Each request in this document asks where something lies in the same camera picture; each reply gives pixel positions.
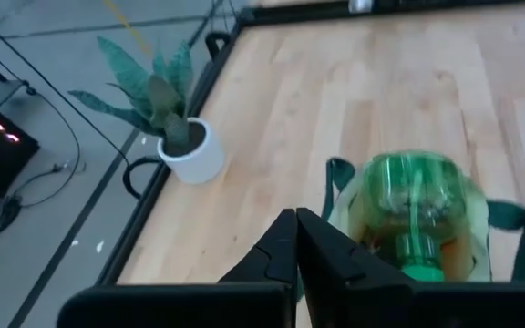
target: green strap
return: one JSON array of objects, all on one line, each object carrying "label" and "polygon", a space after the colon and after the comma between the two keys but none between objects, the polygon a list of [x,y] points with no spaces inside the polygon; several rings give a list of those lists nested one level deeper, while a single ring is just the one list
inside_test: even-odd
[{"label": "green strap", "polygon": [[[347,160],[340,158],[327,160],[325,200],[321,214],[322,219],[327,220],[334,209],[334,186],[339,191],[342,191],[354,175],[354,165]],[[488,208],[489,226],[505,231],[523,230],[518,251],[516,252],[511,279],[514,282],[525,282],[525,209],[520,205],[499,200],[488,200]]]}]

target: bottle cap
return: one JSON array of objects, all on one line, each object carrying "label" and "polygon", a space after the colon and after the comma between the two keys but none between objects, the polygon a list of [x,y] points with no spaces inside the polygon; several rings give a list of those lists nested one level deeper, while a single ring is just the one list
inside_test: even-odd
[{"label": "bottle cap", "polygon": [[402,272],[408,277],[420,282],[443,282],[445,274],[438,268],[410,264],[402,267]]}]

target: yellow rope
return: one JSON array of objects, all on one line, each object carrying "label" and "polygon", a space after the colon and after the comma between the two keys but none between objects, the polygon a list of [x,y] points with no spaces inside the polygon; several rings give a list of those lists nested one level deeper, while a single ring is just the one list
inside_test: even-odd
[{"label": "yellow rope", "polygon": [[151,49],[150,49],[150,47],[147,45],[147,43],[145,41],[143,41],[143,39],[141,38],[139,33],[137,33],[137,31],[134,30],[129,25],[129,22],[127,21],[127,18],[125,18],[125,16],[120,13],[118,8],[113,4],[113,2],[111,0],[103,0],[103,2],[105,3],[105,6],[108,7],[108,9],[110,9],[110,11],[113,13],[113,15],[115,15],[117,17],[117,19],[120,21],[120,23],[122,25],[124,25],[128,29],[128,31],[131,33],[131,35],[133,36],[133,38],[135,39],[135,41],[137,42],[137,44],[139,45],[141,50],[143,50],[143,52],[147,56],[151,57]]}]

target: potted plant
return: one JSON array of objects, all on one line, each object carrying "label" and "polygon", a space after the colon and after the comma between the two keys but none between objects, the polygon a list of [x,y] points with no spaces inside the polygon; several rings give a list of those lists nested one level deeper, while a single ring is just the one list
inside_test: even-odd
[{"label": "potted plant", "polygon": [[189,115],[187,94],[192,72],[188,45],[182,43],[167,65],[158,51],[151,75],[106,38],[99,36],[98,46],[118,82],[108,84],[121,90],[133,109],[115,108],[87,91],[68,93],[92,110],[160,137],[158,154],[180,180],[198,184],[215,177],[223,167],[224,153],[210,125]]}]

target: wooden table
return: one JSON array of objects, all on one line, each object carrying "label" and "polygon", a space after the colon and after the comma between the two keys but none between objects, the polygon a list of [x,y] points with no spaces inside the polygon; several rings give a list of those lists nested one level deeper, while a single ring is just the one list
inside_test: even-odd
[{"label": "wooden table", "polygon": [[[334,155],[439,151],[525,204],[525,5],[250,28],[201,116],[225,170],[168,179],[119,283],[216,282],[282,208],[321,210]],[[491,233],[496,280],[518,240]]]}]

